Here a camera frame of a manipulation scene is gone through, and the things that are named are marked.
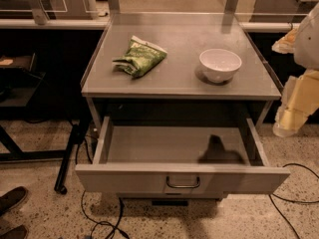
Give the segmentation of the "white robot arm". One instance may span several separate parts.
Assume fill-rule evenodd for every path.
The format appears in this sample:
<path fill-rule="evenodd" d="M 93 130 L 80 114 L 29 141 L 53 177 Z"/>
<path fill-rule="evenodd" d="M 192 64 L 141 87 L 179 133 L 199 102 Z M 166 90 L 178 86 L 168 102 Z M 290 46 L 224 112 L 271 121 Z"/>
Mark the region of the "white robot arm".
<path fill-rule="evenodd" d="M 294 62 L 306 69 L 298 78 L 290 76 L 284 85 L 281 106 L 275 116 L 273 133 L 295 134 L 319 109 L 319 4 L 272 46 L 280 54 L 292 54 Z"/>

